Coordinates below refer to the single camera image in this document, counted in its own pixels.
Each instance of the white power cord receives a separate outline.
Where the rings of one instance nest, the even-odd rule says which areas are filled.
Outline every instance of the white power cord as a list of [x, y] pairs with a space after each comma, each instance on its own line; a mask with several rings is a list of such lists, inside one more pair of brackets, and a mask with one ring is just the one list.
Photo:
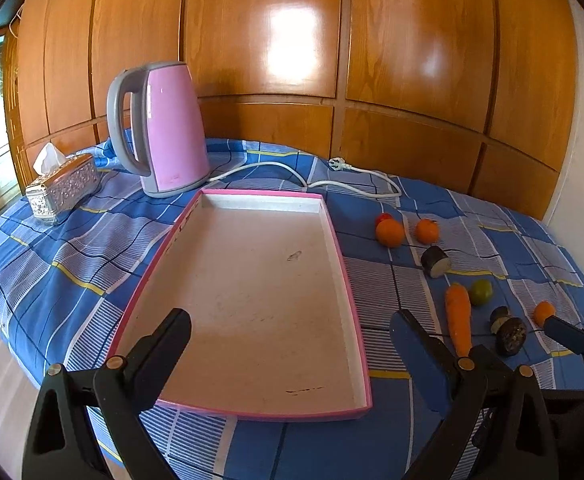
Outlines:
[[20, 20], [20, 13], [22, 12], [22, 10], [23, 10], [23, 6], [20, 6], [18, 8], [18, 10], [16, 11], [16, 13], [14, 14], [14, 17], [11, 20], [9, 20], [9, 25], [8, 25], [9, 31], [11, 32], [11, 35], [14, 36], [16, 39], [18, 39], [18, 36], [14, 34], [14, 31], [12, 30], [11, 26], [12, 26], [12, 23], [14, 23], [15, 19], [18, 18]]
[[351, 164], [347, 164], [345, 162], [345, 160], [342, 159], [341, 157], [331, 158], [329, 160], [328, 164], [329, 164], [330, 169], [332, 169], [334, 171], [352, 170], [352, 171], [358, 171], [358, 173], [369, 173], [369, 174], [375, 175], [379, 178], [382, 178], [384, 181], [386, 181], [388, 184], [390, 184], [390, 186], [392, 186], [396, 190], [396, 193], [368, 193], [367, 191], [363, 191], [361, 189], [358, 189], [354, 186], [351, 186], [350, 184], [346, 184], [345, 182], [338, 182], [336, 180], [319, 180], [318, 182], [312, 182], [311, 184], [307, 184], [305, 179], [296, 170], [293, 170], [293, 168], [290, 168], [286, 164], [282, 164], [281, 162], [274, 162], [274, 161], [272, 161], [272, 162], [270, 162], [270, 161], [268, 161], [268, 162], [254, 162], [252, 164], [246, 164], [245, 166], [240, 166], [238, 168], [234, 168], [233, 170], [227, 171], [227, 172], [222, 173], [220, 175], [213, 176], [208, 180], [208, 182], [216, 182], [217, 180], [221, 180], [221, 179], [225, 178], [226, 176], [229, 176], [232, 173], [236, 173], [237, 171], [247, 170], [248, 168], [255, 168], [256, 166], [279, 166], [281, 168], [286, 169], [290, 173], [292, 173], [299, 180], [299, 182], [302, 184], [304, 189], [311, 189], [312, 187], [318, 187], [318, 186], [338, 186], [338, 187], [343, 187], [344, 189], [348, 189], [350, 191], [353, 191], [353, 192], [360, 194], [361, 196], [364, 196], [367, 198], [396, 198], [396, 197], [401, 196], [401, 188], [395, 182], [393, 182], [388, 177], [386, 177], [384, 174], [377, 173], [376, 171], [362, 170], [360, 168], [355, 168]]

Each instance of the lime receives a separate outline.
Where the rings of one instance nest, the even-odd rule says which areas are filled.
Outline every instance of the lime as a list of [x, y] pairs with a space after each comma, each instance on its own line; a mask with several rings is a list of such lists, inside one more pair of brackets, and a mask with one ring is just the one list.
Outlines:
[[470, 303], [473, 306], [481, 306], [487, 303], [492, 297], [492, 282], [490, 280], [476, 280], [470, 287]]

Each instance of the pink tray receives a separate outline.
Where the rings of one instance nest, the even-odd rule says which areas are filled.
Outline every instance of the pink tray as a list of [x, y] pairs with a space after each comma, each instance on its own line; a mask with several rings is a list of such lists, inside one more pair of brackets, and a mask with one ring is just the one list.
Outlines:
[[159, 402], [255, 420], [337, 420], [372, 406], [341, 250], [317, 194], [203, 190], [120, 322], [126, 354], [174, 307], [192, 337]]

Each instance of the tray rim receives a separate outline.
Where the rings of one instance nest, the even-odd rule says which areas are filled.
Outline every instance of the tray rim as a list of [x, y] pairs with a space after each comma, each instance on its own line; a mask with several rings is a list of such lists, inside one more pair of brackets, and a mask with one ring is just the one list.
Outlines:
[[352, 419], [352, 418], [359, 418], [365, 413], [367, 413], [373, 405], [372, 401], [372, 390], [370, 385], [370, 378], [369, 378], [369, 371], [367, 368], [367, 358], [365, 355], [365, 346], [363, 344], [363, 333], [361, 332], [361, 325], [358, 320], [358, 313], [357, 313], [357, 305], [354, 301], [354, 295], [352, 294], [352, 288], [349, 282], [349, 276], [347, 275], [347, 269], [345, 268], [345, 260], [343, 259], [343, 254], [341, 252], [341, 245], [339, 244], [339, 239], [337, 238], [336, 231], [334, 230], [334, 225], [332, 224], [331, 217], [329, 215], [329, 210], [325, 203], [325, 199], [322, 195], [318, 193], [305, 193], [300, 191], [278, 191], [278, 190], [269, 190], [269, 189], [199, 189], [195, 195], [191, 198], [190, 202], [188, 202], [183, 212], [179, 214], [176, 218], [174, 224], [169, 229], [168, 233], [161, 241], [161, 244], [152, 257], [152, 261], [149, 263], [147, 269], [140, 277], [140, 281], [134, 288], [134, 293], [130, 298], [125, 310], [123, 312], [123, 316], [116, 328], [116, 332], [114, 333], [114, 337], [112, 338], [112, 342], [107, 349], [107, 354], [105, 355], [105, 361], [107, 361], [113, 355], [116, 355], [116, 350], [118, 349], [118, 345], [120, 343], [121, 337], [123, 336], [123, 332], [129, 322], [130, 318], [132, 317], [132, 313], [134, 308], [136, 308], [136, 304], [142, 294], [147, 282], [150, 279], [150, 276], [153, 274], [153, 271], [158, 264], [159, 260], [163, 256], [163, 253], [168, 249], [169, 245], [173, 237], [179, 232], [179, 228], [181, 224], [187, 219], [187, 217], [192, 212], [194, 206], [200, 201], [200, 198], [206, 194], [219, 194], [219, 195], [248, 195], [248, 196], [285, 196], [291, 198], [311, 198], [315, 200], [320, 200], [321, 204], [325, 210], [325, 214], [328, 221], [329, 231], [332, 237], [332, 242], [334, 243], [334, 247], [337, 252], [337, 257], [339, 259], [339, 266], [341, 267], [341, 274], [343, 278], [343, 283], [345, 285], [345, 292], [347, 293], [347, 302], [349, 303], [350, 314], [352, 316], [352, 321], [354, 323], [354, 331], [357, 339], [357, 346], [358, 346], [358, 355], [359, 358], [357, 360], [357, 364], [360, 365], [360, 370], [363, 378], [363, 389], [365, 391], [365, 404], [363, 406], [359, 406], [358, 408], [352, 408], [349, 410], [337, 410], [337, 411], [328, 411], [328, 412], [316, 412], [316, 413], [294, 413], [294, 414], [286, 414], [286, 413], [254, 413], [254, 412], [231, 412], [231, 411], [218, 411], [213, 410], [210, 408], [206, 408], [203, 406], [194, 406], [191, 404], [180, 404], [178, 402], [172, 402], [169, 400], [162, 400], [158, 398], [156, 404], [163, 406], [165, 408], [175, 408], [178, 410], [184, 410], [186, 412], [193, 412], [199, 413], [201, 415], [214, 415], [214, 416], [235, 416], [240, 420], [261, 420], [261, 421], [302, 421], [302, 422], [318, 422], [318, 421], [327, 421], [327, 420], [345, 420], [345, 419]]

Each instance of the kettle handle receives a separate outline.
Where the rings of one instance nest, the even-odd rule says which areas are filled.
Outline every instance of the kettle handle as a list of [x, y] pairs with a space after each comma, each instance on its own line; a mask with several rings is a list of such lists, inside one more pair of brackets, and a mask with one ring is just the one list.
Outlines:
[[[147, 146], [147, 69], [123, 70], [107, 92], [107, 127], [116, 156], [123, 167], [140, 176], [150, 176], [152, 169]], [[123, 133], [123, 99], [132, 93], [132, 142], [136, 156], [129, 149]]]

